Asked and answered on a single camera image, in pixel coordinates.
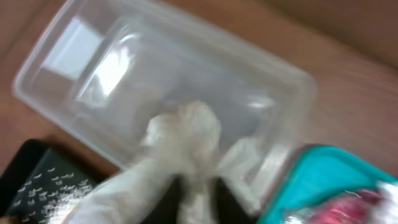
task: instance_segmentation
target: wooden table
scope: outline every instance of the wooden table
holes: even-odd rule
[[[317,102],[300,132],[301,142],[343,147],[398,175],[398,125],[394,122],[398,76],[394,69],[255,1],[166,1],[275,53],[316,79]],[[11,93],[14,75],[64,0],[0,2],[0,29],[9,31],[0,35],[0,170],[23,141],[40,138],[66,146],[104,174],[116,172],[115,166]]]

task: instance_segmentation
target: black object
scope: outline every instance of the black object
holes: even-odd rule
[[[179,204],[184,194],[182,178],[176,177],[163,198],[141,224],[176,224]],[[216,180],[213,200],[213,212],[218,224],[255,224],[258,220],[258,217],[246,214],[222,179]]]
[[[60,200],[84,195],[98,181],[38,140],[19,149],[0,179],[0,215],[23,223],[46,223]]]

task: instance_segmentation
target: transparent plastic box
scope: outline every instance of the transparent plastic box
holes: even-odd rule
[[[262,200],[294,151],[314,89],[272,54],[141,0],[68,0],[14,82],[17,97],[119,167],[145,155],[139,141],[152,117],[203,101],[221,122],[220,158],[241,138],[259,140],[256,168],[242,180]]]

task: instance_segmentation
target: teal tray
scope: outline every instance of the teal tray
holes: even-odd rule
[[[376,188],[397,179],[333,146],[312,146],[296,161],[257,224],[281,224],[286,209],[316,205],[344,190]]]

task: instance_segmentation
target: red plastic package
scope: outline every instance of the red plastic package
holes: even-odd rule
[[[375,190],[346,191],[314,208],[289,214],[285,224],[362,224],[381,199]]]

